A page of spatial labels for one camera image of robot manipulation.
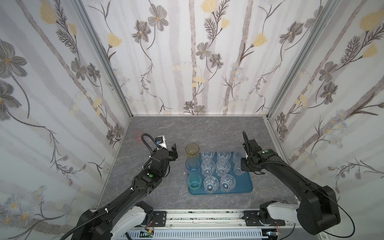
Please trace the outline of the yellow transparent glass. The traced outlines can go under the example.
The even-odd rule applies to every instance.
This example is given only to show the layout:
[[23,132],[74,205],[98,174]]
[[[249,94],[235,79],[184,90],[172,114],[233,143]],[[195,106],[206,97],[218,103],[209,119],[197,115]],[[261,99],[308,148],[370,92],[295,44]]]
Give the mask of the yellow transparent glass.
[[189,143],[185,147],[185,151],[188,159],[191,159],[191,158],[197,159],[199,157],[200,147],[196,143]]

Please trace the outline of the white frosted glass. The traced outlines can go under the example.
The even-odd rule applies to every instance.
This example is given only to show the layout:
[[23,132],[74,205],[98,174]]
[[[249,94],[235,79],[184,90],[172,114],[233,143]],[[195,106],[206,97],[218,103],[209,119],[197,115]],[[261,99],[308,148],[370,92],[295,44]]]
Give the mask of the white frosted glass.
[[233,163],[234,163],[234,173],[237,176],[243,175],[245,172],[241,169],[241,159],[246,157],[244,150],[234,152]]
[[236,179],[229,174],[221,176],[220,189],[223,192],[230,192],[236,187]]

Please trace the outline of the blue frosted glass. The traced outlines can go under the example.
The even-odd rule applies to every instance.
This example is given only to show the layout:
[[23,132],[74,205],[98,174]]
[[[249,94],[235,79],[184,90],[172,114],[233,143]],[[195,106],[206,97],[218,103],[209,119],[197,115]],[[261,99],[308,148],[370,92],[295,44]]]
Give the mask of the blue frosted glass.
[[187,173],[189,175],[192,173],[198,173],[201,168],[201,162],[197,158],[187,159],[185,165],[186,165]]

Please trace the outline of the green frosted glass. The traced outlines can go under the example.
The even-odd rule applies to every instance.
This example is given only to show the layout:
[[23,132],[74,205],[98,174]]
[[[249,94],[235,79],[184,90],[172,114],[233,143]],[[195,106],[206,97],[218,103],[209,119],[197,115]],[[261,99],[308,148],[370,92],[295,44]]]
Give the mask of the green frosted glass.
[[191,173],[187,178],[187,185],[190,191],[197,191],[202,186],[202,177],[198,173]]

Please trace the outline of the clear faceted glass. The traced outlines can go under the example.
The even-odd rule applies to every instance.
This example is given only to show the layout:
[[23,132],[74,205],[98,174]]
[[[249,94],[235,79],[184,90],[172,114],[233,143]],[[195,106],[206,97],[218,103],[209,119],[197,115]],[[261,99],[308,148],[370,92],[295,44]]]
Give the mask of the clear faceted glass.
[[217,161],[225,160],[228,161],[232,155],[232,152],[228,148],[220,148],[217,151]]
[[216,164],[212,160],[203,160],[201,164],[202,175],[207,178],[213,175],[216,170]]
[[214,176],[208,176],[204,179],[204,190],[208,194],[213,194],[219,189],[220,182]]
[[226,174],[229,173],[231,169],[231,164],[229,163],[229,161],[225,160],[225,159],[219,159],[216,163],[216,173],[218,175],[218,177],[222,177]]
[[214,155],[215,155],[215,151],[211,147],[204,147],[201,150],[202,161],[208,161],[208,160],[211,161],[213,159]]

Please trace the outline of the pink transparent glass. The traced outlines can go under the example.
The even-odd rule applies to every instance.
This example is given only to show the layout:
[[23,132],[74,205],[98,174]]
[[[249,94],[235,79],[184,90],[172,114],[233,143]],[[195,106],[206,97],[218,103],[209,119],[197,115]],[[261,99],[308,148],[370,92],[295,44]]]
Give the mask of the pink transparent glass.
[[140,129],[137,129],[137,130],[134,130],[133,133],[132,133],[132,137],[134,138],[134,140],[138,143],[138,144],[142,144],[143,141],[142,141],[142,134],[144,132]]

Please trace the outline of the teal plastic tray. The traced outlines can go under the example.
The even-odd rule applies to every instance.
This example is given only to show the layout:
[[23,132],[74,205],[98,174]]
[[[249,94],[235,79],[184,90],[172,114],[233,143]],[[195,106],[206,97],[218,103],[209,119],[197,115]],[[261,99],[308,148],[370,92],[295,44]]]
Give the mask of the teal plastic tray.
[[[236,179],[236,187],[234,188],[234,190],[232,190],[230,192],[223,192],[223,191],[221,191],[220,186],[219,186],[219,189],[214,194],[249,193],[249,192],[251,192],[253,190],[252,181],[251,181],[251,178],[250,178],[250,174],[248,172],[245,172],[241,176],[235,175],[235,173],[234,173],[233,156],[234,156],[234,152],[232,152],[232,155],[231,155],[230,159],[228,160],[229,163],[231,164],[231,169],[230,169],[228,174],[232,175]],[[200,160],[200,162],[202,164],[203,161],[202,161],[202,158],[201,158],[201,153],[199,154],[198,159]],[[217,163],[217,152],[215,153],[212,161],[215,164]],[[193,195],[207,195],[208,193],[206,193],[205,190],[204,190],[204,179],[205,179],[205,177],[202,175],[202,168],[200,168],[198,174],[200,174],[201,177],[202,177],[202,186],[197,191],[190,191],[189,190],[189,192],[191,194],[193,194]],[[219,180],[219,182],[220,182],[221,178],[218,177],[218,175],[216,173],[216,170],[215,170],[215,172],[213,173],[212,176],[216,177]]]

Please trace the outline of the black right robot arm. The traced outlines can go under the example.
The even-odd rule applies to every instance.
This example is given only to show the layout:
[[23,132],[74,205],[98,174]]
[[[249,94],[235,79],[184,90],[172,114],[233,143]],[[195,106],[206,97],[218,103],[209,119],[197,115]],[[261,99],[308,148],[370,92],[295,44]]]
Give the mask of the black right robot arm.
[[341,222],[335,191],[329,186],[320,186],[305,178],[271,149],[262,149],[256,140],[250,140],[243,132],[243,147],[246,157],[241,159],[241,170],[264,175],[266,172],[277,177],[298,198],[299,203],[283,204],[269,201],[260,205],[259,219],[267,224],[281,220],[300,225],[307,233],[317,235],[326,232]]

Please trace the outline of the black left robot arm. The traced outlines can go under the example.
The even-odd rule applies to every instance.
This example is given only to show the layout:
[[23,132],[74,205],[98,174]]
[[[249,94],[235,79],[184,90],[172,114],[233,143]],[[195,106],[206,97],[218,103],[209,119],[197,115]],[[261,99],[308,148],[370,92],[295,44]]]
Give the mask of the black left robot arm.
[[142,199],[160,185],[170,173],[170,162],[178,158],[176,144],[167,147],[164,136],[153,138],[142,134],[141,140],[146,147],[145,137],[156,145],[150,149],[150,157],[142,170],[132,179],[131,185],[118,197],[105,206],[85,211],[77,225],[65,233],[63,240],[116,240],[133,227],[146,225],[152,219],[153,208]]

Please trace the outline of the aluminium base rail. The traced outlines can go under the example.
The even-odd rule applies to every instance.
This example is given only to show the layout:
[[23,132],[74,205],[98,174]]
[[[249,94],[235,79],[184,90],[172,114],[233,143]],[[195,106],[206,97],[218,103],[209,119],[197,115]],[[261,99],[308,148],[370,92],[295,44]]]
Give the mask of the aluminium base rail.
[[[268,240],[328,240],[324,233],[308,234],[300,225],[291,222],[275,221],[263,225],[256,218],[257,210],[155,210],[146,225],[138,225],[132,230],[144,230],[153,234],[155,230],[200,230],[200,229],[261,229]],[[117,240],[131,240],[125,233]]]

